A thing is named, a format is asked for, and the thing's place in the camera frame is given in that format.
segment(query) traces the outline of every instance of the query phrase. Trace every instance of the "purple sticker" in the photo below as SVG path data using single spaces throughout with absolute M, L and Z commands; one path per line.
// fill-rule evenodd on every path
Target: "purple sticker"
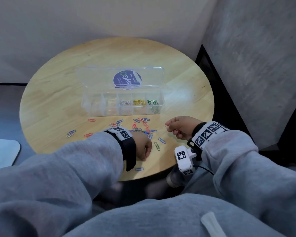
M 139 87 L 141 84 L 141 76 L 135 71 L 120 71 L 114 76 L 113 82 L 116 85 L 115 88 Z

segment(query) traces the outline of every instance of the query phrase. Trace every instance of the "gray wall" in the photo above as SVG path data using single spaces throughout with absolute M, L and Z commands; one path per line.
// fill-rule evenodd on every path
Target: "gray wall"
M 0 82 L 27 83 L 49 59 L 93 39 L 135 36 L 193 60 L 217 0 L 0 0 Z
M 296 0 L 218 0 L 203 44 L 260 148 L 296 107 Z

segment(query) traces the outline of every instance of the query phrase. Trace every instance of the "round wooden table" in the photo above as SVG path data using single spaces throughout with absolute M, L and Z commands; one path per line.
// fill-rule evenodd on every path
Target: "round wooden table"
M 35 152 L 51 153 L 67 142 L 84 140 L 85 134 L 102 131 L 109 123 L 124 119 L 123 127 L 131 129 L 134 118 L 144 116 L 90 116 L 81 107 L 82 85 L 76 77 L 81 66 L 103 67 L 163 67 L 165 80 L 162 86 L 165 103 L 161 113 L 148 115 L 153 145 L 145 162 L 137 160 L 136 167 L 126 172 L 121 181 L 139 179 L 163 171 L 174 164 L 174 149 L 186 145 L 168 133 L 165 122 L 175 116 L 188 115 L 205 122 L 214 113 L 214 96 L 208 79 L 201 69 L 186 55 L 167 45 L 141 38 L 116 37 L 98 39 L 72 47 L 45 63 L 29 81 L 22 96 L 20 120 L 23 133 Z M 76 130 L 70 138 L 67 133 Z M 163 144 L 158 137 L 167 143 Z

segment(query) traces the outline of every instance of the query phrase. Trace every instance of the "gray sleeve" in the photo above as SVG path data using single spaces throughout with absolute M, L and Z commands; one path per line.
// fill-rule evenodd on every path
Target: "gray sleeve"
M 216 190 L 228 202 L 273 229 L 296 236 L 296 172 L 258 154 L 251 138 L 226 131 L 209 142 L 203 153 Z
M 0 236 L 62 236 L 122 171 L 122 150 L 105 132 L 0 169 Z

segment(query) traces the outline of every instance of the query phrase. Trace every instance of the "person's left arm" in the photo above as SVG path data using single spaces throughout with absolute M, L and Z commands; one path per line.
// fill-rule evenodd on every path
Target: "person's left arm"
M 108 133 L 0 169 L 0 236 L 61 236 L 90 218 L 92 199 L 123 171 Z

